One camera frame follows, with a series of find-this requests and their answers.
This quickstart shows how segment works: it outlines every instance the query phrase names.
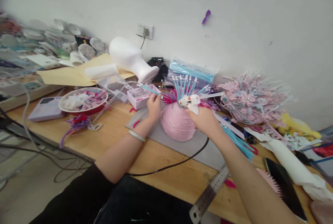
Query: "yellow object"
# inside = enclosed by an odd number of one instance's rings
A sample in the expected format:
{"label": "yellow object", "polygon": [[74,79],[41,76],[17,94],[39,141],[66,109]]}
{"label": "yellow object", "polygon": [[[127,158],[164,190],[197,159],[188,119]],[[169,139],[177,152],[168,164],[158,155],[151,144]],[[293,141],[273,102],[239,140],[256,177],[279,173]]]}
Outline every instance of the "yellow object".
{"label": "yellow object", "polygon": [[[85,69],[111,63],[113,63],[113,61],[110,58],[110,55],[105,53],[75,68],[68,67],[46,71],[37,71],[37,74],[42,77],[45,84],[66,86],[93,86],[96,83],[86,77]],[[123,79],[134,76],[132,72],[123,70],[119,67],[118,72]]]}
{"label": "yellow object", "polygon": [[292,118],[288,113],[284,113],[281,116],[282,116],[283,122],[287,124],[286,127],[279,127],[279,132],[282,135],[284,135],[287,132],[295,132],[296,130],[298,130],[304,134],[312,135],[317,139],[322,137],[322,135],[320,133],[318,133],[316,131],[312,131],[305,122],[302,122],[301,120],[296,119],[296,118]]}

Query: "forearm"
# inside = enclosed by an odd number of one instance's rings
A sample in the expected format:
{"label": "forearm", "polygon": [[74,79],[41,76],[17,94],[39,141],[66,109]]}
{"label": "forearm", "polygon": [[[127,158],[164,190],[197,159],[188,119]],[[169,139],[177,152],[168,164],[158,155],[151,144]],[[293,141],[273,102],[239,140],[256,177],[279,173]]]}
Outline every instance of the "forearm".
{"label": "forearm", "polygon": [[[134,132],[146,138],[156,120],[148,117],[139,123]],[[128,171],[132,161],[137,155],[143,142],[134,136],[127,134],[112,146],[96,162],[96,166],[104,176],[112,183],[117,183]]]}
{"label": "forearm", "polygon": [[212,141],[222,153],[251,223],[297,223],[297,218],[221,129]]}

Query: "pink storage box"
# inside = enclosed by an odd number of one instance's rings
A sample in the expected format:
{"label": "pink storage box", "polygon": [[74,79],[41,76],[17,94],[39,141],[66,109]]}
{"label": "pink storage box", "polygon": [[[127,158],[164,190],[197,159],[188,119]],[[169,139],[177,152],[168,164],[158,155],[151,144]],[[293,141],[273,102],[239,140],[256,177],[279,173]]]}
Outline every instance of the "pink storage box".
{"label": "pink storage box", "polygon": [[[157,91],[158,93],[161,93],[161,91],[156,88],[153,84],[148,85],[147,87]],[[132,90],[128,90],[127,91],[127,97],[128,97],[128,101],[133,105],[133,108],[135,108],[136,110],[143,108],[145,106],[147,106],[147,101],[149,99],[149,97],[140,100],[140,101],[136,101],[135,98],[133,97],[133,93],[138,92],[143,90],[142,88],[136,88],[136,89],[132,89]]]}

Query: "black pants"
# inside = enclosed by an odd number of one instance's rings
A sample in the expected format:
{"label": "black pants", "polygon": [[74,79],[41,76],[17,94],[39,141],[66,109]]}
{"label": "black pants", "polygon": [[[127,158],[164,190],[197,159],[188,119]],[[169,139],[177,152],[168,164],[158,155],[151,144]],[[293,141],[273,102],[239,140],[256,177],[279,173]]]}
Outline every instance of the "black pants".
{"label": "black pants", "polygon": [[95,224],[192,223],[189,216],[191,207],[185,201],[124,176],[113,188]]}

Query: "power outlet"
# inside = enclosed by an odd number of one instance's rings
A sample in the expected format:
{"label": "power outlet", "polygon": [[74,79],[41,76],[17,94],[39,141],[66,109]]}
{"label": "power outlet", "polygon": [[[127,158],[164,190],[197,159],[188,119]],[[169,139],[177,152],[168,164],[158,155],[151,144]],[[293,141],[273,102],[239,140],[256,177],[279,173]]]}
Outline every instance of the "power outlet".
{"label": "power outlet", "polygon": [[154,26],[138,23],[136,26],[136,34],[143,36],[144,27],[149,30],[149,35],[147,35],[146,38],[152,40],[154,36]]}

